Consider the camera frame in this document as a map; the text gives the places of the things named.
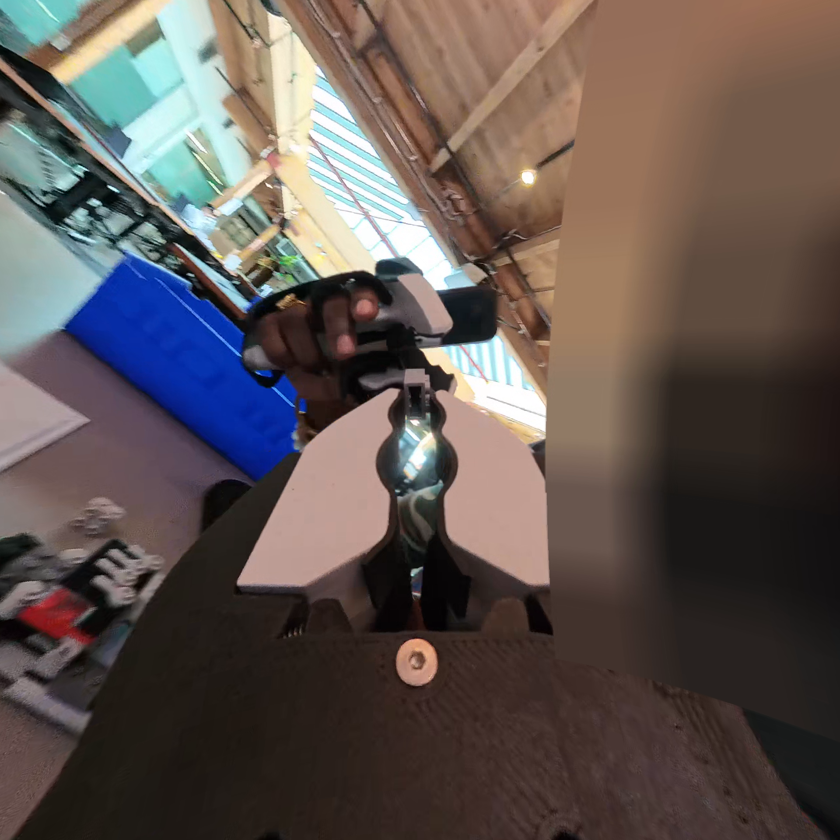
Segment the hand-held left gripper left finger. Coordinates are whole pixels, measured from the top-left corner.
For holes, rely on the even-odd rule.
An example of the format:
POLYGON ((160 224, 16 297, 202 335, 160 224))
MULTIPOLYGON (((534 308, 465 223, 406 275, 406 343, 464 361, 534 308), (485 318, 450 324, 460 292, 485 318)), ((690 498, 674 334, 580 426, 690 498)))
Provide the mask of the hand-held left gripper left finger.
POLYGON ((396 495, 381 469, 401 404, 401 393, 381 393, 306 445, 239 573, 239 593, 333 599, 355 629, 374 627, 406 578, 396 495))

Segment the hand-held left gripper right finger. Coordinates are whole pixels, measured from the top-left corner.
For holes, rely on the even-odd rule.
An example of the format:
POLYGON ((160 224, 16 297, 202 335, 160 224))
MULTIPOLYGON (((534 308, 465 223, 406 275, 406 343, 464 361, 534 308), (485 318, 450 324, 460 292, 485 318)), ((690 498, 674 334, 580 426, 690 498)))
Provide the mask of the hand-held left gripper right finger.
POLYGON ((545 477, 532 447, 485 410, 436 395, 442 486, 420 609, 429 631, 549 631, 545 477))

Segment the black textured wrist pad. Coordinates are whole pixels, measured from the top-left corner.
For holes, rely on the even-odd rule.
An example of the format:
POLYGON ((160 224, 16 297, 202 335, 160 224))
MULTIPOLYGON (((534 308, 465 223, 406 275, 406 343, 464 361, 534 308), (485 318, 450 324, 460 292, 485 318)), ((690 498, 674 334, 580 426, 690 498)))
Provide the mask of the black textured wrist pad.
POLYGON ((203 495, 198 532, 211 528, 252 487, 239 479, 222 479, 210 486, 203 495))

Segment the grey desk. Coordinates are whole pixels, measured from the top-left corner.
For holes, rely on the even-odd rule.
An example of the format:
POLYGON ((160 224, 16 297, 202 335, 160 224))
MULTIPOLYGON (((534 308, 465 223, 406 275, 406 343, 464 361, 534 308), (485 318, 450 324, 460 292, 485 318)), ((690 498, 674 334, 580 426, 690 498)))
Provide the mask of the grey desk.
POLYGON ((197 540, 206 490, 251 483, 111 367, 64 332, 2 346, 2 362, 88 424, 2 473, 2 536, 34 534, 54 549, 94 546, 68 523, 95 497, 126 510, 119 536, 172 566, 197 540))

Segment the blue plastic bin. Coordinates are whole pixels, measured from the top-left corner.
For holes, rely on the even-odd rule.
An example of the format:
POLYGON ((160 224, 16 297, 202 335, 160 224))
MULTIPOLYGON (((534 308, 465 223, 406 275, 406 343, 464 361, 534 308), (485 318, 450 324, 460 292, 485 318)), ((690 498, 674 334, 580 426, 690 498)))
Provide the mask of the blue plastic bin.
POLYGON ((293 452, 293 388, 257 384, 239 327, 168 269, 124 252, 64 330, 248 478, 293 452))

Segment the toy brick truck model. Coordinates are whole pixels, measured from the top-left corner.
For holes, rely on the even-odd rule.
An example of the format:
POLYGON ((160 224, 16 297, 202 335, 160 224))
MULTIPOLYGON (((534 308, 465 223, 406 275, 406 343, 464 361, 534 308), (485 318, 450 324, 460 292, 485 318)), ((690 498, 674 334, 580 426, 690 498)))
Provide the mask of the toy brick truck model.
POLYGON ((2 699, 81 734, 165 562, 119 539, 58 552, 20 533, 1 549, 2 699))

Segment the open instruction booklet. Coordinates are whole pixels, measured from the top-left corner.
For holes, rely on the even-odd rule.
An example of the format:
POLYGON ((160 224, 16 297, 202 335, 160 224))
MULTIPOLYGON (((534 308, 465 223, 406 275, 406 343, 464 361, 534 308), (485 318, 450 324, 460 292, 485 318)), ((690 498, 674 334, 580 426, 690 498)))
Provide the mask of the open instruction booklet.
POLYGON ((1 364, 1 471, 89 424, 89 418, 1 364))

